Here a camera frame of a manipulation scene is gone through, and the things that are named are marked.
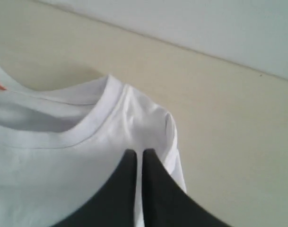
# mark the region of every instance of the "crew neck collar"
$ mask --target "crew neck collar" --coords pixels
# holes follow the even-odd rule
[[[97,135],[100,132],[102,125],[107,121],[109,116],[117,109],[117,105],[121,102],[125,87],[123,83],[111,75],[92,80],[87,83],[76,86],[58,89],[50,92],[38,92],[28,89],[13,78],[11,78],[5,71],[0,68],[0,84],[4,86],[7,91],[0,91],[0,93],[20,93],[25,95],[25,98],[35,97],[49,99],[55,102],[63,101],[58,95],[56,98],[52,94],[62,94],[68,96],[66,103],[78,104],[77,96],[74,90],[82,90],[82,88],[103,87],[101,96],[96,102],[92,110],[73,128],[63,132],[50,131],[22,131],[0,125],[0,145],[13,148],[29,148],[29,149],[53,149],[71,147],[82,141]],[[90,100],[84,101],[81,105],[90,104]]]

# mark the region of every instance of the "white t-shirt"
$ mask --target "white t-shirt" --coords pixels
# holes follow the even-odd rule
[[[106,182],[127,148],[154,148],[185,190],[171,114],[113,76],[37,92],[0,68],[0,227],[49,227]]]

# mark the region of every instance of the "cream wall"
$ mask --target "cream wall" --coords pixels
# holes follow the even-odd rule
[[[0,65],[39,90],[111,72],[174,115],[193,199],[288,227],[288,81],[27,0],[0,0]]]

